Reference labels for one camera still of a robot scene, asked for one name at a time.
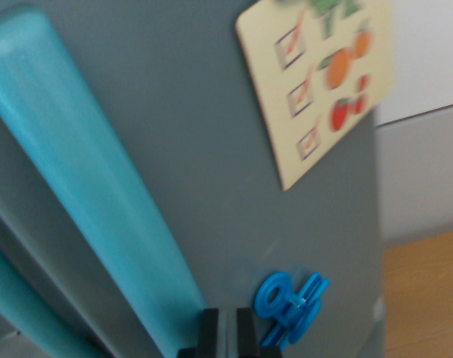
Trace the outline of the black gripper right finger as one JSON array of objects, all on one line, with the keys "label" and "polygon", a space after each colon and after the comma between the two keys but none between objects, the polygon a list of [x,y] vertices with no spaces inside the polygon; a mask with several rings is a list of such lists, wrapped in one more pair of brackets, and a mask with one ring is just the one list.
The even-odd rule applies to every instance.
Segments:
[{"label": "black gripper right finger", "polygon": [[238,357],[260,357],[252,309],[238,308],[236,310],[236,328]]}]

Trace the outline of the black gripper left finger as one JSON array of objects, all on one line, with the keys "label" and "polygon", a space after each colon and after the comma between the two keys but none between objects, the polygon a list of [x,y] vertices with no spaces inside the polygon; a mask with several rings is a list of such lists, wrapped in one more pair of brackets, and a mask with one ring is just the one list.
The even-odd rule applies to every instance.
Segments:
[{"label": "black gripper left finger", "polygon": [[208,308],[203,311],[200,333],[196,347],[197,358],[217,358],[220,356],[220,310]]}]

